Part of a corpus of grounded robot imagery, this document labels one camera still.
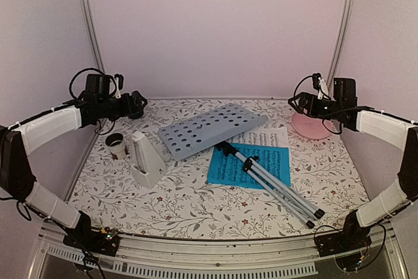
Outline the light blue music stand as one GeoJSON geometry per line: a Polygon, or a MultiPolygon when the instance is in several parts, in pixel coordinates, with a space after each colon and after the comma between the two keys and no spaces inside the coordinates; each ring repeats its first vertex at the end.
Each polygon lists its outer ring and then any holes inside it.
{"type": "MultiPolygon", "coordinates": [[[[186,120],[172,123],[158,131],[172,157],[178,161],[222,143],[226,148],[228,139],[268,121],[268,116],[256,114],[247,109],[228,104],[186,120]]],[[[307,228],[315,227],[315,220],[325,212],[317,208],[297,192],[277,180],[260,165],[249,175],[256,180],[273,198],[297,217],[307,228]]]]}

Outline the blue sheet music page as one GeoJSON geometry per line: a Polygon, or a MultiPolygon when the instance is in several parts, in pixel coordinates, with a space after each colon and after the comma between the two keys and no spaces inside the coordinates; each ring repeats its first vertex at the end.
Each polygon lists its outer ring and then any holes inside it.
{"type": "Polygon", "coordinates": [[[277,180],[291,186],[290,154],[288,148],[256,146],[231,143],[226,148],[222,143],[215,146],[207,182],[241,188],[262,189],[249,173],[260,165],[277,180]]]}

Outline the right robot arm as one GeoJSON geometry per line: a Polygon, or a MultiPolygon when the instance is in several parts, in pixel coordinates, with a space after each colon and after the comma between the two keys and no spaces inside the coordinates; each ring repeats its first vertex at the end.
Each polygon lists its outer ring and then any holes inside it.
{"type": "Polygon", "coordinates": [[[352,250],[366,237],[370,228],[397,215],[417,200],[417,124],[397,118],[371,107],[359,106],[353,92],[336,92],[333,99],[301,92],[288,103],[299,114],[319,120],[335,120],[342,127],[365,138],[358,144],[355,136],[348,136],[350,153],[355,162],[366,170],[396,170],[388,174],[381,191],[345,218],[338,245],[352,250]]]}

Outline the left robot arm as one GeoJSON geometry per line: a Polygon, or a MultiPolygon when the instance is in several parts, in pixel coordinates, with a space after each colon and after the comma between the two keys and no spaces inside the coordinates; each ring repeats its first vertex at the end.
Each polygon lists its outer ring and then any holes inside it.
{"type": "Polygon", "coordinates": [[[89,216],[39,184],[28,157],[44,144],[68,132],[95,125],[99,120],[116,122],[123,117],[140,118],[147,104],[137,91],[120,97],[72,100],[28,122],[1,127],[1,189],[10,198],[72,231],[72,239],[83,249],[93,248],[97,235],[91,230],[89,216]]]}

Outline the pink plate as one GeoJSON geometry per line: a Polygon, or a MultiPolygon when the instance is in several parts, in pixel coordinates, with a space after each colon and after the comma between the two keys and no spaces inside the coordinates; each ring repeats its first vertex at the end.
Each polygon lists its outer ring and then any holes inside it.
{"type": "Polygon", "coordinates": [[[305,139],[322,140],[331,135],[327,129],[332,127],[330,122],[323,125],[322,121],[315,118],[309,118],[297,112],[291,116],[291,125],[293,129],[305,139]]]}

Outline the paper coffee cup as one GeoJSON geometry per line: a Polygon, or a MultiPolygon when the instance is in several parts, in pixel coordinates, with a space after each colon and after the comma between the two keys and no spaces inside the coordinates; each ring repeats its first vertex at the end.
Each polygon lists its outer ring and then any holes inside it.
{"type": "Polygon", "coordinates": [[[121,133],[113,133],[107,136],[105,146],[113,160],[122,160],[127,156],[127,143],[121,133]]]}

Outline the white sheet music page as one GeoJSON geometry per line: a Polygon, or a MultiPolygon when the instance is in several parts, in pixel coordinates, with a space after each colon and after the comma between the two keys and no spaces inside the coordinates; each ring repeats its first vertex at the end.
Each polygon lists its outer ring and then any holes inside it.
{"type": "Polygon", "coordinates": [[[287,128],[283,124],[279,128],[255,127],[233,137],[231,142],[256,146],[289,147],[287,128]]]}

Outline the white metronome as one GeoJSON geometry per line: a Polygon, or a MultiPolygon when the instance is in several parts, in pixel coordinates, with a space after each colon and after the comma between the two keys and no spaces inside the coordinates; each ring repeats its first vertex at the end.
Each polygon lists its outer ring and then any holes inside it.
{"type": "Polygon", "coordinates": [[[153,188],[167,172],[165,162],[140,131],[131,135],[129,148],[133,180],[143,188],[153,188]]]}

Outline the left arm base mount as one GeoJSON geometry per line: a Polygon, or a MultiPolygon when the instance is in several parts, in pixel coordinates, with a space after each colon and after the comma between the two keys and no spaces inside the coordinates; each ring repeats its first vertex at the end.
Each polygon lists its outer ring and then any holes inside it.
{"type": "Polygon", "coordinates": [[[115,257],[120,245],[117,229],[105,227],[92,229],[88,223],[79,223],[74,229],[65,228],[63,243],[66,246],[115,257]]]}

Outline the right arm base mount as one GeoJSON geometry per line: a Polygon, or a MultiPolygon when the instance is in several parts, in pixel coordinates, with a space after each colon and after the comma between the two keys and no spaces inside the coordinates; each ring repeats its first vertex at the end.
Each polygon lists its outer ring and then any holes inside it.
{"type": "Polygon", "coordinates": [[[337,231],[325,235],[314,235],[313,240],[320,257],[342,254],[371,245],[370,228],[360,228],[354,233],[337,231]]]}

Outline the front aluminium rail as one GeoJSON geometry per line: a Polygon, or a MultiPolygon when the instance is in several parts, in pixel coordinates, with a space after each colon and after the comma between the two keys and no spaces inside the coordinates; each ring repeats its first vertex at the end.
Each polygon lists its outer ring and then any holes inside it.
{"type": "Polygon", "coordinates": [[[319,233],[259,240],[180,240],[121,235],[113,256],[94,263],[63,243],[46,223],[37,239],[30,278],[407,278],[390,224],[371,230],[371,245],[321,255],[319,233]]]}

